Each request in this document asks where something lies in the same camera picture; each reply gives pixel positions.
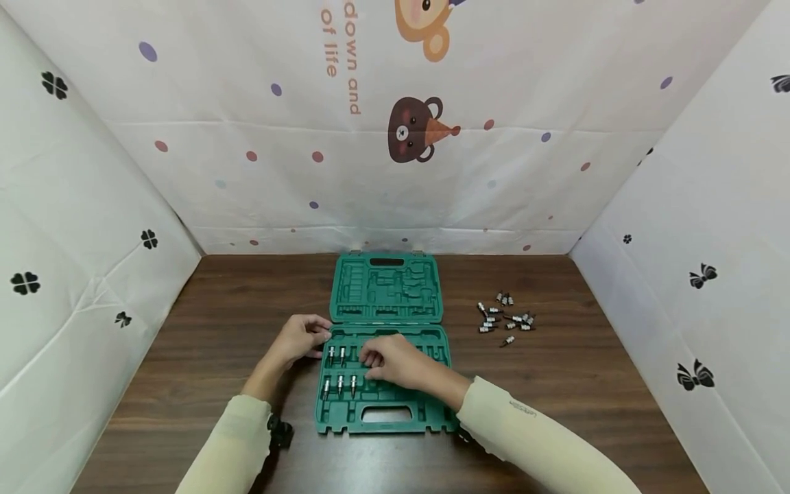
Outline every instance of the socket bit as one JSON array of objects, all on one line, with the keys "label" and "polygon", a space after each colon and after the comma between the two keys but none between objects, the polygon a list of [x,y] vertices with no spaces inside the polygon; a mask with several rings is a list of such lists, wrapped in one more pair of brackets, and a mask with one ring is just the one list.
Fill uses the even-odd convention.
[{"label": "socket bit", "polygon": [[322,399],[324,401],[326,401],[326,399],[329,398],[329,381],[330,380],[331,380],[331,378],[327,377],[326,381],[324,381],[324,393],[323,393],[323,396],[322,396]]}]

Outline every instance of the fabric wall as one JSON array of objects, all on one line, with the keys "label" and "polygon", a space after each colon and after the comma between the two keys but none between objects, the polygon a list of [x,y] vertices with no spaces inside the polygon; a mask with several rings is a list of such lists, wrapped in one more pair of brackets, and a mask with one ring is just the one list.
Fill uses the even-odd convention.
[{"label": "fabric wall", "polygon": [[773,0],[571,253],[716,494],[790,492],[788,25]]},{"label": "fabric wall", "polygon": [[0,8],[0,492],[65,493],[199,254]]},{"label": "fabric wall", "polygon": [[566,253],[765,3],[0,0],[210,254]]}]

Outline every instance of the cream sleeve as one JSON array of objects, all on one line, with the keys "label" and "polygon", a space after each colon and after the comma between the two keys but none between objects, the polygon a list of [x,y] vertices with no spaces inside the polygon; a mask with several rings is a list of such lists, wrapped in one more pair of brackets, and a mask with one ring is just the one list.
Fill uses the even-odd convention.
[{"label": "cream sleeve", "polygon": [[247,494],[269,456],[271,414],[267,402],[232,398],[176,494]]},{"label": "cream sleeve", "polygon": [[469,387],[458,419],[488,453],[556,494],[639,494],[603,453],[480,377]]}]

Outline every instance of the pile of socket bits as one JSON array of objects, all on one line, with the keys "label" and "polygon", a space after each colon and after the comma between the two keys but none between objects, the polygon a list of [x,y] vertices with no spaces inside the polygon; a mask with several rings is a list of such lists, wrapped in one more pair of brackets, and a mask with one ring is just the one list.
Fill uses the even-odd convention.
[{"label": "pile of socket bits", "polygon": [[[483,302],[477,303],[477,310],[483,315],[483,322],[477,329],[480,333],[490,333],[494,329],[498,328],[499,326],[497,323],[500,322],[499,317],[508,319],[510,321],[505,323],[506,330],[518,329],[520,331],[532,331],[535,329],[535,315],[530,314],[529,311],[520,315],[511,315],[505,312],[504,307],[512,307],[514,305],[513,297],[508,292],[499,290],[495,300],[499,303],[500,307],[489,307],[486,309],[486,306],[483,305]],[[500,345],[500,348],[510,345],[514,341],[516,341],[516,337],[511,335],[505,338],[505,340]]]},{"label": "pile of socket bits", "polygon": [[[330,346],[329,347],[328,354],[329,354],[329,356],[328,356],[327,360],[329,361],[329,366],[332,367],[335,364],[335,347],[334,346]],[[339,356],[340,367],[343,367],[345,365],[345,359],[346,359],[346,350],[345,350],[344,346],[340,347],[339,354],[340,354],[340,356]],[[357,384],[358,384],[357,383],[357,376],[356,375],[352,375],[351,376],[351,381],[350,381],[350,383],[348,383],[348,386],[351,388],[351,399],[352,400],[356,397]],[[332,386],[332,376],[331,375],[327,375],[326,379],[324,380],[323,389],[322,389],[322,393],[321,393],[321,399],[322,400],[326,401],[326,400],[329,399],[329,390],[330,390],[330,388],[333,388],[333,386]],[[338,375],[337,376],[337,397],[338,398],[343,396],[343,389],[344,388],[345,388],[345,383],[344,383],[343,375]]]}]

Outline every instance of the brown wooden surface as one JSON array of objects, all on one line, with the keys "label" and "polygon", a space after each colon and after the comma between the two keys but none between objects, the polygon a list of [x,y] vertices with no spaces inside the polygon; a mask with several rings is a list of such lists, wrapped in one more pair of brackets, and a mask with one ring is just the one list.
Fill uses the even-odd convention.
[{"label": "brown wooden surface", "polygon": [[[73,492],[174,492],[285,319],[328,315],[335,259],[203,258]],[[568,258],[443,256],[438,265],[454,368],[555,418],[645,494],[707,492]],[[510,290],[516,308],[538,314],[538,330],[516,333],[504,349],[504,331],[476,332],[477,301],[492,304],[500,288]],[[289,378],[275,407],[295,437],[266,461],[254,492],[544,492],[514,466],[452,436],[320,436],[317,366],[299,366]]]}]

